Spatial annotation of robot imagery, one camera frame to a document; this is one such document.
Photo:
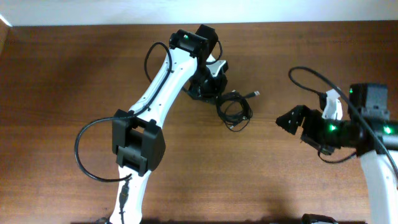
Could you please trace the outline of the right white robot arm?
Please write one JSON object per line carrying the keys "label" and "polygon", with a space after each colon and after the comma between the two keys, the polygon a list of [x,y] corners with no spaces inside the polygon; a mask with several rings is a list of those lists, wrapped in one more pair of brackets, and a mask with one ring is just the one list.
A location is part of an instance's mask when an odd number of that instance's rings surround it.
{"label": "right white robot arm", "polygon": [[389,118],[386,85],[352,84],[348,110],[343,120],[340,94],[320,93],[320,110],[297,105],[276,119],[290,134],[302,127],[301,141],[319,156],[330,156],[342,147],[353,148],[368,186],[373,223],[397,223],[397,121]]}

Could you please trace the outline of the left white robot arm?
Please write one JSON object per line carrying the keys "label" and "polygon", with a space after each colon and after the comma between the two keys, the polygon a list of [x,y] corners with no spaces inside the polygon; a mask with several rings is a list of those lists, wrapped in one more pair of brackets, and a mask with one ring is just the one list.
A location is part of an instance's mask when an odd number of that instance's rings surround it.
{"label": "left white robot arm", "polygon": [[128,111],[117,110],[112,122],[112,151],[121,182],[110,223],[140,223],[147,181],[165,152],[162,132],[170,107],[189,82],[194,100],[215,103],[224,91],[228,63],[212,51],[219,38],[202,24],[195,33],[178,30],[170,36],[166,56],[148,89]]}

